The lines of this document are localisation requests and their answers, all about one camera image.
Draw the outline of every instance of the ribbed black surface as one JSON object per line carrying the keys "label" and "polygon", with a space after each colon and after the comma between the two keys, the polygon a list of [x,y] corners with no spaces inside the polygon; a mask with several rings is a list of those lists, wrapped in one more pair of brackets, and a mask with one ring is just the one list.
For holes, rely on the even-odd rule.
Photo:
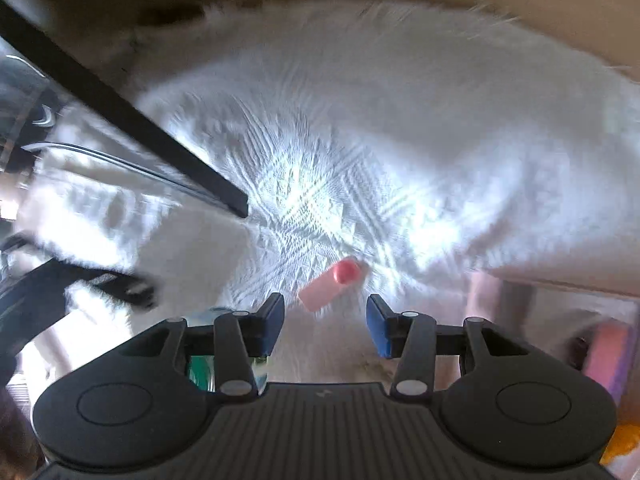
{"label": "ribbed black surface", "polygon": [[164,465],[88,475],[53,465],[42,480],[597,480],[596,465],[555,473],[502,470],[450,442],[424,407],[376,384],[272,384],[251,404],[223,408],[191,449]]}

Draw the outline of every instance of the white fabric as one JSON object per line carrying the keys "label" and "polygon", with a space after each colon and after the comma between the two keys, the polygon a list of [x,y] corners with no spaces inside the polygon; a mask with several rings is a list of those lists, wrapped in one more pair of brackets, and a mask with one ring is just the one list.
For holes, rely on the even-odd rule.
{"label": "white fabric", "polygon": [[[469,267],[635,283],[638,90],[513,20],[368,0],[214,9],[137,31],[97,66],[251,207],[241,221],[50,152],[18,225],[67,256],[157,276],[161,306],[133,314],[132,332],[277,290],[270,380],[353,380],[374,357],[372,292],[456,323]],[[158,166],[82,108],[55,137]],[[364,284],[307,313],[296,290],[344,256],[367,267]]]}

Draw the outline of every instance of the white cloth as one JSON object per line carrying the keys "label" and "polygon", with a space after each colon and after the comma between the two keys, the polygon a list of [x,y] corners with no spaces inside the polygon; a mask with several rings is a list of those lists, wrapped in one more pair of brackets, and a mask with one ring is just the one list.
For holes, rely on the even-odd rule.
{"label": "white cloth", "polygon": [[[374,357],[370,293],[457,323],[470,267],[636,282],[638,89],[513,20],[398,1],[213,9],[132,33],[96,66],[251,208],[239,220],[50,152],[18,225],[158,277],[161,305],[132,332],[276,290],[287,317],[270,380],[352,380]],[[55,137],[158,166],[79,107]],[[307,313],[296,291],[344,256],[366,265],[364,284]]]}

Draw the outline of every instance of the black cable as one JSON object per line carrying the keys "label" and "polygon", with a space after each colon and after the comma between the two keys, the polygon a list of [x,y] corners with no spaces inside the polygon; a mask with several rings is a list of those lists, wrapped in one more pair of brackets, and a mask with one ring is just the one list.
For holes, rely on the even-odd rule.
{"label": "black cable", "polygon": [[207,191],[203,189],[198,189],[193,186],[188,186],[187,184],[182,184],[177,182],[176,180],[172,180],[160,173],[156,173],[155,171],[148,170],[143,166],[139,166],[133,162],[129,162],[128,160],[124,160],[114,155],[109,155],[108,153],[98,152],[96,150],[91,150],[89,148],[84,148],[83,146],[78,146],[76,144],[70,144],[68,142],[34,142],[33,144],[26,144],[21,147],[23,150],[27,152],[39,152],[44,148],[58,148],[60,150],[69,150],[70,152],[82,153],[83,155],[92,156],[93,158],[97,158],[98,160],[102,160],[104,162],[108,162],[113,164],[114,166],[124,168],[125,170],[133,171],[137,174],[141,174],[155,180],[156,182],[162,182],[167,186],[170,186],[178,191],[181,191],[201,202],[204,202],[207,205],[213,205],[215,207],[223,207],[226,208],[225,205],[212,194],[209,194]]}

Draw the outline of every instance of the red tip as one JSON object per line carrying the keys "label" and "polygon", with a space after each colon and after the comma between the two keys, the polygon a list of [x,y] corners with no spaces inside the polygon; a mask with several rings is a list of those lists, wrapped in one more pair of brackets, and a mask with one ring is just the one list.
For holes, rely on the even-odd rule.
{"label": "red tip", "polygon": [[353,283],[360,277],[360,267],[350,259],[340,260],[334,265],[334,280],[340,285]]}

